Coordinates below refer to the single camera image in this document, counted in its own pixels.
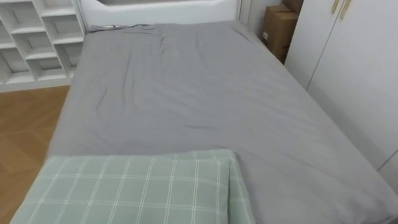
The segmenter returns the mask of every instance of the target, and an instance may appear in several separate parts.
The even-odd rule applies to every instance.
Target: white bookshelf
[[[69,84],[84,33],[75,0],[0,0],[0,92]]]

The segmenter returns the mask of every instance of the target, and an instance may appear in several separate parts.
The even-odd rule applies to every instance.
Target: white headboard
[[[195,24],[237,20],[241,8],[241,0],[166,0],[108,5],[97,0],[79,1],[87,30],[91,30],[91,26]]]

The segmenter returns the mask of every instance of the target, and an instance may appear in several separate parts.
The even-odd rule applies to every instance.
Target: gray bed sheet
[[[48,156],[236,152],[258,223],[382,223],[398,198],[238,22],[87,35]]]

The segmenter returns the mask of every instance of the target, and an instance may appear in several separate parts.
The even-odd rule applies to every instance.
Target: gold door handle
[[[343,9],[341,10],[340,20],[344,19],[350,4],[351,4],[351,0],[346,0],[346,4],[344,5]]]
[[[331,7],[331,14],[332,15],[336,12],[339,2],[340,2],[340,0],[335,0],[335,3],[333,3],[333,6]]]

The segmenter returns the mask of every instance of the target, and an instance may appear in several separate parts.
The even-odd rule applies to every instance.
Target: white wall
[[[242,0],[241,21],[260,37],[266,7],[275,6],[281,2],[282,0]]]

